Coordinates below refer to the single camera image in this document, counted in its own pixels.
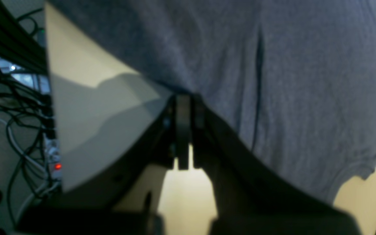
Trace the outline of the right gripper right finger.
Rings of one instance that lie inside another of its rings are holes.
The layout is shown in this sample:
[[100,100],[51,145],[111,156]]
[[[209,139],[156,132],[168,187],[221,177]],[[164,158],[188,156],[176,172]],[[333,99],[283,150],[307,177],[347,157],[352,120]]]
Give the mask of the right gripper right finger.
[[191,104],[193,165],[209,177],[217,218],[211,235],[359,235],[349,214],[268,169],[202,99]]

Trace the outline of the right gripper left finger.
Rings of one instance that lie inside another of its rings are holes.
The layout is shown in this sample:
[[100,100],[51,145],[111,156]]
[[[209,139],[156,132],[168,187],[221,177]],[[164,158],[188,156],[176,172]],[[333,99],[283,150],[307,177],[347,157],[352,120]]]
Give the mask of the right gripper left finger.
[[171,97],[159,117],[111,166],[70,192],[25,210],[17,231],[27,235],[159,235],[160,217],[151,213],[153,193],[142,198],[140,212],[115,212],[150,163],[189,168],[192,98]]

